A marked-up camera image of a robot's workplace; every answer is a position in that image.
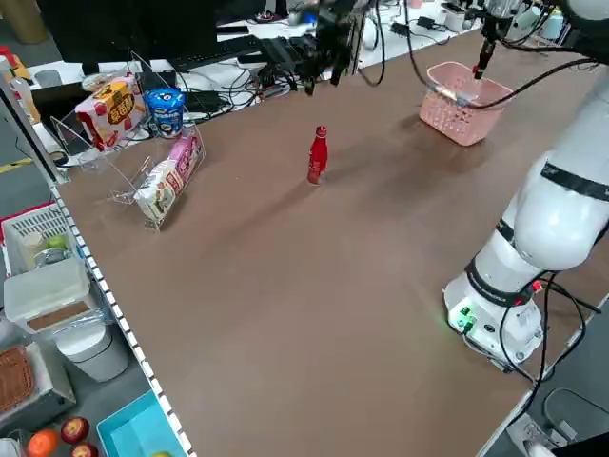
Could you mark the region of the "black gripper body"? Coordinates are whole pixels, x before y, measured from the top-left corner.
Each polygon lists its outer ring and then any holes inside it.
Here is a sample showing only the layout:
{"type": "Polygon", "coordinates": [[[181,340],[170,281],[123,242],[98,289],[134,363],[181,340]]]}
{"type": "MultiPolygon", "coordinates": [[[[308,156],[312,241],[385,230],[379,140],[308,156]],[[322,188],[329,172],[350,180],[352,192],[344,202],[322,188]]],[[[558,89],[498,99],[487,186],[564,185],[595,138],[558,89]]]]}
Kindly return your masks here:
{"type": "Polygon", "coordinates": [[[362,15],[362,2],[310,1],[308,11],[315,17],[315,60],[349,60],[352,55],[353,29],[362,15]]]}
{"type": "Polygon", "coordinates": [[[488,10],[483,10],[481,14],[481,34],[485,41],[494,44],[497,39],[498,18],[488,10]]]}

